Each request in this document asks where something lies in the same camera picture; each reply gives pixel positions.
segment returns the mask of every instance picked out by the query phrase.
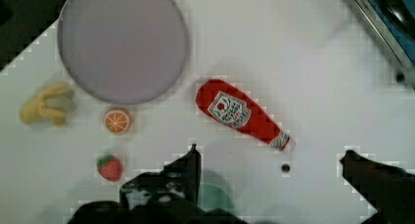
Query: white table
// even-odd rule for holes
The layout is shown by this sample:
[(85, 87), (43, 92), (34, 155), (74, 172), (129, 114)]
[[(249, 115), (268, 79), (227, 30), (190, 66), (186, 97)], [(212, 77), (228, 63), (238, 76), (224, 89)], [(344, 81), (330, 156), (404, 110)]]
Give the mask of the white table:
[[(125, 137), (103, 128), (112, 105), (79, 88), (66, 128), (20, 123), (36, 88), (66, 78), (55, 24), (0, 73), (1, 223), (67, 223), (86, 202), (117, 201), (121, 184), (193, 142), (249, 223), (360, 223), (373, 214), (342, 178), (338, 160), (349, 148), (413, 172), (415, 95), (392, 83), (386, 58), (341, 0), (176, 1), (191, 31), (189, 64), (162, 98), (131, 107), (135, 130)], [(196, 91), (216, 75), (251, 91), (296, 139), (295, 152), (274, 154), (201, 114)], [(116, 184), (96, 172), (104, 153), (125, 162)]]

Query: orange slice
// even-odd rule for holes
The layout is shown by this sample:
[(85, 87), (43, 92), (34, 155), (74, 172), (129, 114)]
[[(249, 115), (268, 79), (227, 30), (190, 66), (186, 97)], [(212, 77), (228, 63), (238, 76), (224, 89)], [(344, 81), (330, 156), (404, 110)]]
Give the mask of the orange slice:
[(132, 122), (131, 114), (125, 109), (112, 108), (104, 116), (105, 126), (112, 133), (118, 135), (126, 133), (130, 129)]

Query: purple plate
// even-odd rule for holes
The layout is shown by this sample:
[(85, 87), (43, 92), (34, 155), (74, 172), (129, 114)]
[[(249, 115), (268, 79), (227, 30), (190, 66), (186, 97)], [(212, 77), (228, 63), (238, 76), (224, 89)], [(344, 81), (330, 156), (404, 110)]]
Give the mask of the purple plate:
[(130, 105), (174, 84), (189, 40), (173, 0), (68, 0), (58, 45), (80, 87), (100, 100)]

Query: ketchup bottle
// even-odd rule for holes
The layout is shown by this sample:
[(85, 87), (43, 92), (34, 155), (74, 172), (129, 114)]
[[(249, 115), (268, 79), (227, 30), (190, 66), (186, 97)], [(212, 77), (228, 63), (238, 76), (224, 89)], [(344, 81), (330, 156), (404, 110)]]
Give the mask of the ketchup bottle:
[(292, 152), (296, 145), (257, 103), (222, 80), (212, 79), (205, 83), (198, 91), (196, 104), (218, 122), (280, 151)]

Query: white label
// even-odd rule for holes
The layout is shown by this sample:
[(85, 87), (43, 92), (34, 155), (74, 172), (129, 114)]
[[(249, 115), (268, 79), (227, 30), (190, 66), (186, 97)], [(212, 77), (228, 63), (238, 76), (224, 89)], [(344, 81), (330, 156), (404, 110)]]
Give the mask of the white label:
[(235, 129), (246, 125), (251, 117), (251, 110), (247, 108), (247, 102), (222, 91), (217, 93), (207, 110), (219, 122)]
[(289, 139), (288, 134), (284, 133), (282, 130), (280, 131), (280, 134), (278, 134), (277, 137), (275, 137), (269, 146), (274, 147), (278, 150), (281, 150), (282, 147), (284, 147), (287, 144), (287, 141)]

